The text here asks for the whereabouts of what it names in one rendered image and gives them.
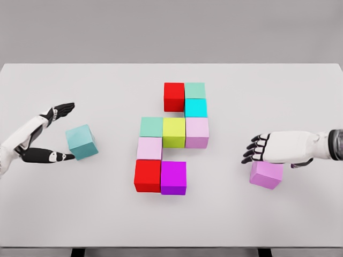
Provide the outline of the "yellow block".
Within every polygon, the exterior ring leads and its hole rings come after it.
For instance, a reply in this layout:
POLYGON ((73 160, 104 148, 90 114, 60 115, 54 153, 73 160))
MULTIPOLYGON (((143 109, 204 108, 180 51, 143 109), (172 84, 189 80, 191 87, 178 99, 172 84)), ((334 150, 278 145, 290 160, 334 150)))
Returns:
POLYGON ((186 138, 185 118, 163 118, 163 148, 184 148, 186 138))

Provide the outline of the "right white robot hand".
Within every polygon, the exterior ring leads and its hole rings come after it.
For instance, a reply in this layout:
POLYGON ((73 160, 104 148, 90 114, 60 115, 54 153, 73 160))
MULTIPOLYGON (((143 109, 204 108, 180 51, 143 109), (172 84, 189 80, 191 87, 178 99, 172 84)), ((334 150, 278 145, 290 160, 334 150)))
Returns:
POLYGON ((241 163, 264 161, 302 166, 314 158, 324 157, 325 153, 325 147, 321 145, 318 134, 306 131, 279 131, 252 138, 241 163))

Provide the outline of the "red block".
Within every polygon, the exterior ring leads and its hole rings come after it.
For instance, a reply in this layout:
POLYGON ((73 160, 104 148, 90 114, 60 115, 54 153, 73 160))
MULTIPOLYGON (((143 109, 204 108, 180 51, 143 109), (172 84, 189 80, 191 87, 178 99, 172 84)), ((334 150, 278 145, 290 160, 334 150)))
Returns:
POLYGON ((137 192, 160 193, 161 160, 136 160, 134 185, 137 192))
POLYGON ((183 112, 185 105, 184 83, 165 82, 163 107, 165 112, 183 112))

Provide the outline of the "light pink block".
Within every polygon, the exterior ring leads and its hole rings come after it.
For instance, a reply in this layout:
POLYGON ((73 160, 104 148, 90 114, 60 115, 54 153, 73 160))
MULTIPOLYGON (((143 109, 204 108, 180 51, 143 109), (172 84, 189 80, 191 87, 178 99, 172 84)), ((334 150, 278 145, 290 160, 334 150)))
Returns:
POLYGON ((209 140, 208 118, 187 117, 185 148, 206 149, 209 140))
POLYGON ((162 138, 140 137, 137 147, 137 159, 162 160, 162 138))

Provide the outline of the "cyan block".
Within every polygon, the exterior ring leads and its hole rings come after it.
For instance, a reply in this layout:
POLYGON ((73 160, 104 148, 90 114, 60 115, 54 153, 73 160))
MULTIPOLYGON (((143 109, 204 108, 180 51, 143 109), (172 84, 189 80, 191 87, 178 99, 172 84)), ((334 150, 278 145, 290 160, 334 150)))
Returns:
POLYGON ((206 99, 185 99, 185 117, 207 117, 206 99))

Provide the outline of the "magenta block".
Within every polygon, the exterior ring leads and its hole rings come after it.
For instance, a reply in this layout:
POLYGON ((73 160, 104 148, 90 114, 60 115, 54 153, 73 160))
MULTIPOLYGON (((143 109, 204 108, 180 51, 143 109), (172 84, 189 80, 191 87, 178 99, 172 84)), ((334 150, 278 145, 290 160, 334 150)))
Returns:
POLYGON ((162 161, 160 191, 162 195, 186 195, 187 163, 162 161))

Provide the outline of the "mint green block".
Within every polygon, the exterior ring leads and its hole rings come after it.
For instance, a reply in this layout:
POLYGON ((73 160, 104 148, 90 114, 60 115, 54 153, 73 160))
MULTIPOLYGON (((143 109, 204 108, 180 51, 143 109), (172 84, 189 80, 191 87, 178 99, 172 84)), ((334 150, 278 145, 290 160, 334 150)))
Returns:
POLYGON ((204 82, 186 82, 184 84, 184 93, 186 99, 205 99, 205 83, 204 82))
POLYGON ((162 117, 142 117, 140 122, 140 137, 159 137, 163 134, 162 117))

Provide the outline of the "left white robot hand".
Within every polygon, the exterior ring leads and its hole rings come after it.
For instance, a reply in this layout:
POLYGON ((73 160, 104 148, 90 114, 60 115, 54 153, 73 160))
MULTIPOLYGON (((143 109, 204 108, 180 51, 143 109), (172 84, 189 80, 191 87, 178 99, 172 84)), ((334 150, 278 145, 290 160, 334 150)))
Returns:
POLYGON ((26 163, 38 164, 52 164, 74 159, 73 154, 64 154, 31 146, 45 129, 59 118, 67 116, 74 108, 73 102, 51 107, 48 111, 30 119, 4 142, 0 143, 8 153, 8 169, 16 159, 21 159, 26 163))

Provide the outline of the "orchid pink block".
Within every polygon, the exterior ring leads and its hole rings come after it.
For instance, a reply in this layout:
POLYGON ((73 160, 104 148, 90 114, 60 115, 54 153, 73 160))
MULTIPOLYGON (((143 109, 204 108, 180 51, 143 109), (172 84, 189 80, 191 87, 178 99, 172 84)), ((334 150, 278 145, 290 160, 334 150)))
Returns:
POLYGON ((252 163, 249 182, 273 190, 281 183, 283 171, 283 164, 256 161, 252 163))

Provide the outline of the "teal block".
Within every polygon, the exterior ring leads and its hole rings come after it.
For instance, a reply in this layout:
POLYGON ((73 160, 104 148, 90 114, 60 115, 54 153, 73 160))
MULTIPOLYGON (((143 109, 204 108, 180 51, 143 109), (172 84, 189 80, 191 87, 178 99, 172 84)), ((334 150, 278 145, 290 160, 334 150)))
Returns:
POLYGON ((95 137, 87 124, 67 130, 65 135, 68 148, 76 160, 82 160, 99 153, 95 137))

